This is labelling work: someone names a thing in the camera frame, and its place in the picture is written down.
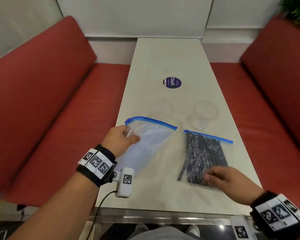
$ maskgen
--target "white table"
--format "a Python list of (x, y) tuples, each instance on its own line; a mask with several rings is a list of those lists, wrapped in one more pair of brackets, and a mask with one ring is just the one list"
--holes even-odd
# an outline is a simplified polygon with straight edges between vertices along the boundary
[[(166, 77), (177, 77), (182, 85), (167, 88), (163, 84)], [(208, 100), (218, 107), (219, 116), (204, 133), (233, 140), (232, 155), (226, 154), (229, 166), (261, 185), (198, 39), (138, 39), (116, 125), (134, 116), (148, 116), (150, 103), (158, 98), (172, 102), (171, 123), (178, 126), (177, 131), (164, 154), (152, 159), (135, 178), (132, 196), (122, 199), (112, 194), (102, 207), (248, 215), (250, 207), (233, 202), (218, 190), (177, 181), (185, 160), (183, 130), (192, 129), (186, 117), (196, 101)], [(96, 206), (115, 189), (116, 183), (103, 185)]]

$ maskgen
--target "purple sticker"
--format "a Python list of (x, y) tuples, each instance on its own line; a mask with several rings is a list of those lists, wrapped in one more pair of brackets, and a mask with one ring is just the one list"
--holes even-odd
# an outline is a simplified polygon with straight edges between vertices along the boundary
[(166, 85), (167, 88), (178, 88), (181, 86), (181, 81), (176, 77), (167, 77), (163, 80), (163, 84)]

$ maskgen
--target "red cushion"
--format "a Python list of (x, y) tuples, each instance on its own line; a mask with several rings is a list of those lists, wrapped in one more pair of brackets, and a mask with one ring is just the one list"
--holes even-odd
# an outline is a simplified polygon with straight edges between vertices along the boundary
[(211, 64), (261, 185), (300, 208), (300, 151), (237, 63)]
[(300, 143), (300, 28), (274, 17), (241, 61)]
[(95, 60), (71, 16), (0, 59), (0, 192)]
[(9, 202), (41, 206), (77, 163), (116, 125), (130, 66), (95, 64), (6, 193)]

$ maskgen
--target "green leaves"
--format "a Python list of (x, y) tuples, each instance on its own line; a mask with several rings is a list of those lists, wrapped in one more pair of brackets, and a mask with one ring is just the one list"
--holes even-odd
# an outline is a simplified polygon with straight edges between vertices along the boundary
[(300, 0), (281, 0), (281, 10), (288, 13), (296, 25), (300, 25)]

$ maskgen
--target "plastic cup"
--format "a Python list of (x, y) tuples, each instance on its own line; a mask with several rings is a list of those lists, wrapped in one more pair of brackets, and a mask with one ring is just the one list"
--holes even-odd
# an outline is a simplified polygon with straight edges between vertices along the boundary
[(192, 113), (188, 115), (187, 122), (195, 129), (204, 130), (218, 115), (219, 110), (212, 102), (198, 101), (194, 104)]
[(167, 120), (172, 116), (173, 105), (166, 99), (157, 99), (150, 104), (149, 117), (156, 120)]

